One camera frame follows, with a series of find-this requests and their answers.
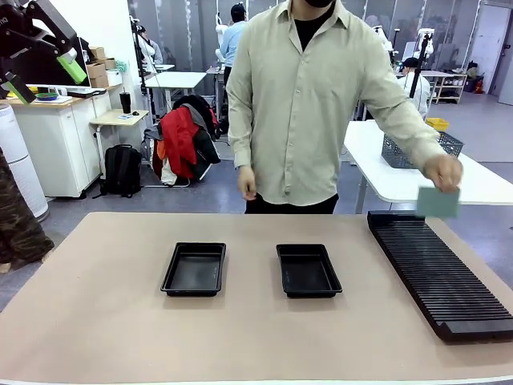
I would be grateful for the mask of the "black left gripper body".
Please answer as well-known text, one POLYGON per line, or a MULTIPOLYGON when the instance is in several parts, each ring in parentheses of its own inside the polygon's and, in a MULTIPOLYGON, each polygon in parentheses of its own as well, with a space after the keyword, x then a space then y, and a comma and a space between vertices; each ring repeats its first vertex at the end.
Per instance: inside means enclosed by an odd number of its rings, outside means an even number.
POLYGON ((7 59, 25 51, 56 52, 55 38, 47 39, 47 32, 34 26, 33 19, 51 22, 54 7, 49 1, 29 1, 22 6, 18 1, 1 1, 1 77, 14 72, 6 64, 7 59))

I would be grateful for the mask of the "person's right hand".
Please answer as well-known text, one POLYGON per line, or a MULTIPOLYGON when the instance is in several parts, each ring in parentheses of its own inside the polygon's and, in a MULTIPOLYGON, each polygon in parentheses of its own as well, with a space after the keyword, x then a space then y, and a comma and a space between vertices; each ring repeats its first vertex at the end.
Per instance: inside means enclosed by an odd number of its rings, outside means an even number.
POLYGON ((248 165, 238 169, 237 186, 246 201, 254 201, 257 198, 256 179, 252 168, 248 165))

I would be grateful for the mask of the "person's left hand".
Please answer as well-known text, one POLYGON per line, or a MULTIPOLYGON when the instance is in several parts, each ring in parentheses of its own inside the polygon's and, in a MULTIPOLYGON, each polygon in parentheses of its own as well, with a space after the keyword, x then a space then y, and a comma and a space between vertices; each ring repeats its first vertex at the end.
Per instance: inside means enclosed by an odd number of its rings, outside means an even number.
POLYGON ((463 166, 456 157, 438 155, 424 164, 423 174, 441 192, 455 193, 463 177, 463 166))

